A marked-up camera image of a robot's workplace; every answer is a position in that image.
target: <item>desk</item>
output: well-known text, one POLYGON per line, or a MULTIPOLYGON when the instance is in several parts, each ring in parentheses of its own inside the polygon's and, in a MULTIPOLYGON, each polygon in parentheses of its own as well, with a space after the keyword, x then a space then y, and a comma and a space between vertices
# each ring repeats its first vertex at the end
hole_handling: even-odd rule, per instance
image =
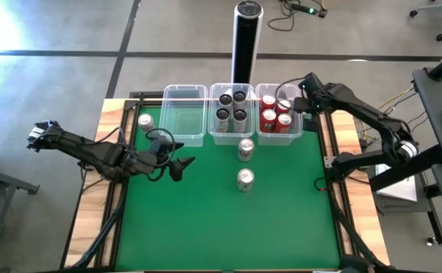
MULTIPOLYGON (((96 140, 103 138, 107 133, 115 129, 122 122, 125 99, 106 99, 102 108, 101 118, 99 121, 96 140)), ((133 118, 123 118, 123 122, 127 124, 127 137, 130 135, 129 130, 133 122, 133 118)), ((337 138, 338 149, 340 152, 360 153, 359 141, 355 129, 353 119, 345 112, 338 111, 332 114, 335 134, 337 138)), ((322 121, 324 128, 324 141, 328 155, 332 153, 331 141, 327 133, 326 123, 322 121)), ((110 136, 108 141, 115 142, 118 135, 115 133, 110 136)), ((355 173, 354 177, 360 180, 367 180, 367 176, 363 173, 355 173)), ((87 185, 97 180, 98 175, 95 172, 88 173, 86 177, 87 185)), ((77 207, 77 213, 71 226, 71 234, 64 251, 63 265, 68 266, 74 264, 87 250, 91 242, 98 234, 104 218, 108 188, 115 187, 114 198, 118 197, 121 185, 109 185, 107 182, 101 182, 94 187, 88 189, 80 198, 77 207)), ((338 185, 334 185, 337 197, 340 198, 340 189, 338 185)), ((377 212, 372 198, 369 185, 356 183, 351 180, 346 182, 347 192, 350 201, 350 208, 353 214, 353 220, 356 230, 361 235, 372 252, 384 263, 389 264, 387 251, 382 237, 381 227, 377 212)), ((104 251, 100 259, 94 259, 89 266, 109 265, 112 260, 116 259, 116 254, 111 252, 114 235, 111 231, 105 242, 104 251)), ((346 253, 351 253, 350 240, 343 233, 343 248, 346 253)))

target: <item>clear plastic bin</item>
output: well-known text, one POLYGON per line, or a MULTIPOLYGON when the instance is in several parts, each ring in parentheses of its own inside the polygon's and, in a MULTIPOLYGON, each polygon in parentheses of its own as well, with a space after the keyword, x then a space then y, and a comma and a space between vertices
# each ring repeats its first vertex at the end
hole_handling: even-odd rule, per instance
POLYGON ((186 147, 204 143, 207 87, 202 85, 169 85, 163 93, 160 128, 174 135, 186 147))
POLYGON ((209 91, 209 107, 208 107, 208 133, 214 138, 216 145, 239 145, 241 139, 251 137, 254 134, 255 115, 254 115, 254 88, 245 83, 216 83, 211 86, 209 91), (246 131, 244 133, 230 133, 233 130, 233 122, 230 121, 229 130, 227 133, 216 132, 215 113, 219 109, 219 97, 223 94, 233 95, 237 91, 242 91, 246 94, 246 131))
MULTIPOLYGON (((261 108, 261 97, 266 94, 274 96, 274 91, 276 91, 278 86, 279 84, 263 83, 256 87, 256 97, 258 99, 256 100, 255 105, 255 116, 256 132, 258 133, 259 145, 288 146, 294 139, 300 137, 303 133, 302 115, 297 113, 292 113, 292 121, 288 133, 263 133, 259 130, 259 119, 261 114, 259 113, 259 109, 261 108)), ((285 92, 287 99, 289 99, 291 102, 296 96, 301 96, 300 89, 293 84, 283 85, 278 91, 278 97, 280 96, 281 91, 285 92)))

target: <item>green mat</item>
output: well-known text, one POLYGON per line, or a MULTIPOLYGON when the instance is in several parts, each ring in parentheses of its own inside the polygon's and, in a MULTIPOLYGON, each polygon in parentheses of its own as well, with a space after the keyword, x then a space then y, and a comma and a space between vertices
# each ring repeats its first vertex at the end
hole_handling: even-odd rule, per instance
MULTIPOLYGON (((160 108, 142 110, 158 124, 160 108)), ((140 129, 136 146, 149 147, 140 129)), ((181 182, 167 172, 155 183, 130 179, 117 270, 338 267, 328 195, 313 187, 323 176, 316 133, 291 146, 255 145, 247 163, 237 146, 216 146, 208 133, 203 147, 177 156, 196 157, 181 182), (248 193, 237 190, 242 168, 255 174, 248 193)))

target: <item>gray floor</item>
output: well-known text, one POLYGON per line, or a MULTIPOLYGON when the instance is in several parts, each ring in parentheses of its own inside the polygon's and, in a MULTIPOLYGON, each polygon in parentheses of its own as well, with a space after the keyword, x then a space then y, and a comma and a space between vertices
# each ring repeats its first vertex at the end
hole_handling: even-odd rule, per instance
MULTIPOLYGON (((232 10, 237 2, 142 0, 128 50, 230 52, 232 10)), ((281 15, 277 1, 260 2, 265 22, 281 15)), ((132 4, 133 0, 0 2, 0 50, 118 50, 132 4)), ((434 37, 442 32, 442 14, 407 18, 411 9, 426 4, 424 0, 327 0, 327 18, 297 14, 291 33, 263 25, 259 51, 440 56, 442 42, 434 37)), ((79 170, 76 160, 60 152, 36 154, 25 149, 26 137, 33 123, 49 118, 67 130, 93 137, 115 60, 0 57, 0 171, 41 185, 37 196, 18 193, 14 199, 0 239, 0 268, 32 272, 58 267, 79 194, 79 170)), ((379 106, 409 87, 413 70, 432 65, 260 60, 252 84, 279 83, 314 71, 323 81, 345 83, 360 99, 379 106)), ((229 78, 230 60, 126 58, 114 97, 162 90, 171 83, 210 86, 229 78)), ((421 112, 415 96, 393 115, 409 120, 421 112)), ((416 129, 415 138, 423 148, 436 142, 428 122, 416 129)), ((442 221, 442 202, 437 200, 436 206, 442 221)), ((442 272, 442 246, 424 243, 431 236, 425 215, 386 215, 381 226, 393 265, 442 272)))

